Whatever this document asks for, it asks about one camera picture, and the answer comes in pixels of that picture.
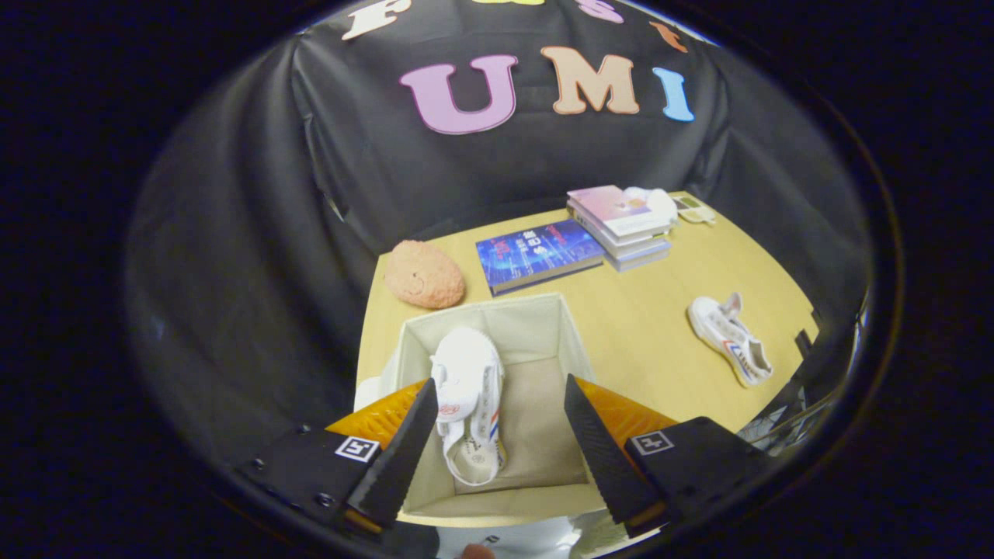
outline pink letter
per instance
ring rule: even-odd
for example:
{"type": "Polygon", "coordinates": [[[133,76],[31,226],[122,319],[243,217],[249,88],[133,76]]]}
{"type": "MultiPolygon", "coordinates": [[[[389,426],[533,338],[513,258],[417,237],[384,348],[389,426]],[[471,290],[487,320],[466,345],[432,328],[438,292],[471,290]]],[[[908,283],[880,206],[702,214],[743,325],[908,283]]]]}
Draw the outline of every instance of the pink letter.
{"type": "Polygon", "coordinates": [[[518,59],[511,55],[480,57],[469,63],[482,70],[490,89],[490,105],[482,110],[465,112],[455,106],[448,77],[455,73],[451,64],[426,66],[401,76],[401,84],[414,92],[414,104],[421,120],[442,134],[468,134],[496,128],[514,114],[514,83],[511,67],[518,59]]]}
{"type": "Polygon", "coordinates": [[[624,23],[624,18],[621,17],[621,14],[615,12],[614,8],[607,2],[601,2],[600,0],[577,0],[577,2],[580,4],[580,9],[589,16],[611,23],[624,23]]]}

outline white sneaker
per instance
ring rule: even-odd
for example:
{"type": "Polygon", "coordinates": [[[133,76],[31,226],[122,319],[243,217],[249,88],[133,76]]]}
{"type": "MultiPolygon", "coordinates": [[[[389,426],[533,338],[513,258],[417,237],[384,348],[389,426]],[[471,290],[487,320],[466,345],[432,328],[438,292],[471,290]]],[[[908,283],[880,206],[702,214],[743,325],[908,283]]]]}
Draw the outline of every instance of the white sneaker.
{"type": "Polygon", "coordinates": [[[438,343],[431,363],[448,470],[467,485],[489,483],[506,460],[498,430],[504,366],[497,348],[483,332],[458,327],[438,343]]]}
{"type": "Polygon", "coordinates": [[[752,337],[738,319],[743,308],[742,296],[735,292],[725,304],[709,297],[698,297],[687,307],[694,333],[732,363],[743,386],[755,386],[773,375],[762,342],[752,337]]]}

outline black cloth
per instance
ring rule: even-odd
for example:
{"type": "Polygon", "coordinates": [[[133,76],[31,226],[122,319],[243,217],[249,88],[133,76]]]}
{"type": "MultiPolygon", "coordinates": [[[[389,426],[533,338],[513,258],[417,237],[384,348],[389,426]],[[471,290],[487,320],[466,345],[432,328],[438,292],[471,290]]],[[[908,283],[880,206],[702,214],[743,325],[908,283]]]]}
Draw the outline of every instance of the black cloth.
{"type": "Polygon", "coordinates": [[[348,11],[273,46],[219,84],[151,170],[127,241],[126,297],[142,376],[218,469],[294,424],[352,408],[379,254],[565,204],[600,184],[687,189],[757,239],[831,319],[865,288],[852,180],[799,109],[720,48],[615,4],[418,3],[351,42],[348,11]],[[639,113],[553,111],[546,46],[595,69],[634,63],[639,113]],[[486,105],[474,58],[510,54],[517,107],[500,126],[445,135],[398,79],[440,63],[457,105],[486,105]],[[686,79],[692,122],[664,116],[652,68],[686,79]]]}

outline shoe logo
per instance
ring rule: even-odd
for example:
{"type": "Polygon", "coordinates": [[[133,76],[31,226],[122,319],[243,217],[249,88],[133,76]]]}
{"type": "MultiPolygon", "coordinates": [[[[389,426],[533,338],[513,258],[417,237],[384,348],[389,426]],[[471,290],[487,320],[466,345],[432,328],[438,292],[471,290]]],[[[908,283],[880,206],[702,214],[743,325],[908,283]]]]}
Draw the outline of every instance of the shoe logo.
{"type": "Polygon", "coordinates": [[[736,358],[736,361],[739,362],[739,365],[743,368],[743,371],[748,377],[751,378],[758,376],[758,374],[755,372],[752,366],[749,365],[748,361],[746,361],[746,356],[743,354],[742,349],[737,344],[731,343],[728,340],[726,340],[725,347],[729,350],[730,353],[732,353],[732,356],[736,358]]]}
{"type": "Polygon", "coordinates": [[[662,431],[653,431],[652,433],[632,437],[631,442],[635,445],[635,449],[638,450],[638,453],[643,456],[654,455],[656,453],[668,451],[675,447],[675,445],[667,439],[665,435],[663,435],[662,431]]]}
{"type": "Polygon", "coordinates": [[[358,462],[368,462],[372,457],[376,449],[380,447],[380,443],[376,441],[369,441],[367,439],[360,439],[359,437],[349,437],[342,443],[342,446],[335,451],[335,454],[350,460],[358,462]]]}

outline fabric storage box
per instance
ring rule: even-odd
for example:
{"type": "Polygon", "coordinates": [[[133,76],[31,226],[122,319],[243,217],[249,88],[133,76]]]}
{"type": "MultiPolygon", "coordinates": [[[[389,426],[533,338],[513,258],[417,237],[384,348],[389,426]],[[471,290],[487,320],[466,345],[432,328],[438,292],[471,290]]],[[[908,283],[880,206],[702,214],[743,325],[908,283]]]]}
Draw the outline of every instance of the fabric storage box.
{"type": "Polygon", "coordinates": [[[500,438],[507,463],[490,483],[464,485],[448,471],[441,438],[432,430],[398,520],[500,526],[604,508],[563,409],[567,375],[594,377],[562,295],[466,304],[408,320],[380,378],[380,395],[428,378],[428,356],[456,326],[487,334],[500,354],[500,438]]]}

